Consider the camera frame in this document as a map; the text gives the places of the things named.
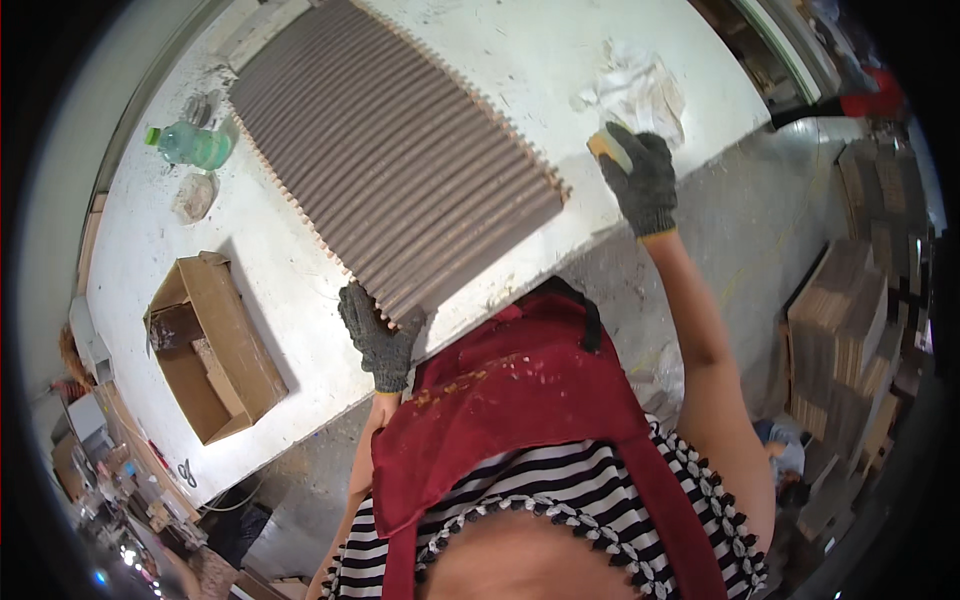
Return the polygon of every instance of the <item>water bottle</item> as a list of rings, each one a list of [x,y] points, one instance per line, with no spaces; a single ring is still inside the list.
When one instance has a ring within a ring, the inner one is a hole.
[[[233,142],[225,133],[202,130],[186,121],[163,130],[151,127],[144,141],[156,146],[167,162],[192,164],[206,171],[220,168],[233,150]]]

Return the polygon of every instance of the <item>crochet trim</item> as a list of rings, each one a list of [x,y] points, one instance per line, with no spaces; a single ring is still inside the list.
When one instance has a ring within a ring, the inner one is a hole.
[[[340,554],[333,557],[333,565],[326,568],[326,581],[320,582],[321,596],[323,598],[336,598],[337,585],[340,583],[340,569],[343,568],[343,552],[347,549],[345,544],[337,546]]]
[[[657,446],[664,460],[667,453],[673,453],[682,469],[693,476],[700,493],[710,506],[714,520],[719,523],[724,535],[730,542],[731,551],[737,558],[737,566],[747,576],[747,583],[753,591],[766,588],[768,567],[763,562],[763,552],[756,550],[757,537],[747,530],[747,516],[733,507],[736,497],[723,489],[723,477],[709,468],[709,461],[700,458],[700,453],[691,444],[680,439],[677,432],[665,434],[660,423],[650,421],[650,440]]]
[[[452,516],[445,523],[443,529],[430,537],[426,546],[417,555],[414,566],[414,577],[417,583],[426,580],[424,570],[429,564],[437,561],[437,556],[449,544],[448,538],[460,533],[465,523],[475,522],[479,517],[496,513],[500,510],[521,509],[530,511],[534,516],[549,516],[554,525],[565,524],[573,528],[573,535],[593,541],[594,550],[604,550],[610,554],[610,566],[623,566],[631,574],[630,583],[646,595],[654,594],[659,600],[665,600],[667,586],[663,581],[656,580],[654,569],[637,557],[636,550],[629,543],[621,543],[616,532],[609,527],[601,527],[596,520],[586,513],[570,508],[543,495],[511,494],[506,497],[499,495],[481,498],[477,504],[466,507],[459,515]]]

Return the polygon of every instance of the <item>striped shirt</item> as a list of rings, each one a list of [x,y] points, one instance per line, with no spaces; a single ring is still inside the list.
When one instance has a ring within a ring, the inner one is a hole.
[[[763,553],[754,549],[746,517],[733,508],[719,475],[676,433],[660,431],[652,417],[650,439],[680,481],[704,526],[729,598],[747,598],[763,586]],[[611,564],[625,568],[641,592],[659,600],[680,598],[673,569],[654,523],[643,507],[616,449],[584,440],[526,448],[491,457],[458,481],[420,520],[415,576],[443,553],[446,540],[468,521],[499,510],[529,510],[593,540]],[[334,558],[324,597],[379,598],[388,540],[377,537],[373,499],[367,496],[353,519],[347,543]]]

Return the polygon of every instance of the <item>gray work glove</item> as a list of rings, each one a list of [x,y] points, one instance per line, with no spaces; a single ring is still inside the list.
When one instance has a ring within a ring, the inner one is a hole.
[[[356,281],[340,288],[340,318],[344,320],[353,347],[363,353],[360,368],[373,373],[373,385],[382,394],[402,392],[407,387],[410,355],[426,316],[420,310],[402,329],[391,331],[375,313],[373,299]]]
[[[666,142],[655,133],[633,135],[615,123],[607,124],[607,132],[634,164],[627,175],[610,156],[598,158],[604,179],[634,235],[642,239],[676,229],[673,210],[677,207],[677,176]]]

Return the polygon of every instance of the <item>white table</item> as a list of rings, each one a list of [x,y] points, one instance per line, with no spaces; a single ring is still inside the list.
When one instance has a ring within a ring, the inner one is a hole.
[[[370,4],[488,94],[573,187],[562,214],[437,310],[417,350],[420,357],[453,342],[597,244],[621,219],[585,146],[598,116],[576,112],[570,104],[603,64],[604,39],[637,40],[659,53],[677,78],[686,98],[686,142],[674,158],[679,177],[769,120],[747,76],[685,0]],[[137,426],[171,466],[190,460],[198,487],[180,483],[195,507],[372,392],[372,378],[360,371],[360,356],[336,311],[346,278],[270,183],[252,148],[241,139],[217,171],[220,189],[208,217],[183,227],[171,205],[180,180],[194,169],[171,169],[142,142],[148,125],[178,120],[192,93],[227,88],[231,74],[215,68],[223,60],[213,52],[252,7],[237,2],[228,8],[180,59],[147,108],[110,188],[87,292],[94,324],[112,355],[116,385]],[[214,117],[219,123],[227,115],[221,108]],[[193,433],[148,351],[142,321],[174,260],[203,250],[232,258],[243,301],[290,388],[254,427],[208,446]]]

